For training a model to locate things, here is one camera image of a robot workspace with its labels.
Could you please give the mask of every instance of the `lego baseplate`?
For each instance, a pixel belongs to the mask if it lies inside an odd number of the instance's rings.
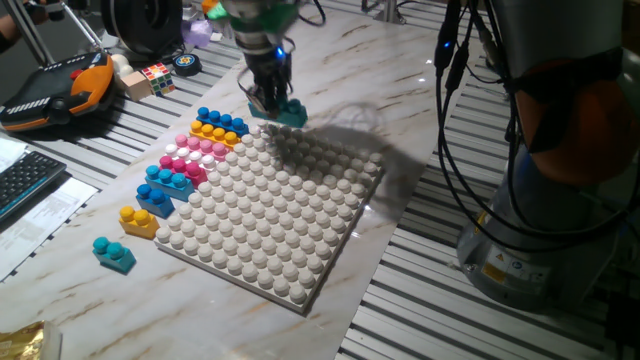
[[[242,140],[154,242],[304,313],[380,182],[382,158],[287,127]]]

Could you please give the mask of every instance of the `black cable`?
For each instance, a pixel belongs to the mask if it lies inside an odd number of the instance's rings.
[[[313,0],[313,3],[316,4],[316,7],[318,8],[318,12],[320,13],[320,16],[322,17],[322,21],[321,22],[315,23],[315,22],[305,18],[302,15],[298,15],[298,17],[300,18],[300,20],[306,22],[307,24],[309,24],[311,26],[315,26],[315,27],[324,26],[324,24],[327,23],[327,15],[324,14],[324,10],[322,9],[322,5],[320,5],[320,1]]]

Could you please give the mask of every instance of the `cyan lego brick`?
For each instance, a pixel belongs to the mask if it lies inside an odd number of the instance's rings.
[[[249,103],[249,110],[251,111],[251,116],[273,120],[279,122],[281,124],[301,128],[307,122],[307,108],[300,104],[300,100],[292,99],[287,102],[286,100],[278,101],[280,103],[280,114],[276,119],[271,119],[267,116],[267,114],[262,113],[256,109],[252,103]]]
[[[133,253],[119,242],[109,242],[106,237],[99,237],[93,242],[93,254],[102,266],[127,274],[136,263]]]
[[[189,195],[195,191],[191,180],[184,174],[173,174],[169,169],[160,170],[156,165],[147,168],[145,180],[152,189],[160,189],[172,198],[184,202],[187,202]]]

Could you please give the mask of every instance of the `marble table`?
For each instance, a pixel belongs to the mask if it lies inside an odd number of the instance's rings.
[[[315,8],[303,9],[317,19]],[[339,254],[311,311],[300,316],[125,235],[118,211],[136,205],[144,170],[201,106],[243,117],[240,62],[37,256],[0,285],[0,331],[39,319],[64,334],[64,359],[332,359],[436,145],[436,32],[327,10],[323,28],[291,31],[294,97],[311,131],[385,155],[387,174]],[[95,259],[98,236],[129,247],[123,276]]]

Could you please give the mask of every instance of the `paper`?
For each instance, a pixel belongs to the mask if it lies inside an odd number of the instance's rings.
[[[16,160],[20,159],[27,147],[25,143],[0,138],[0,172],[5,171]]]
[[[0,228],[0,279],[11,274],[96,192],[94,187],[69,178],[7,229]]]

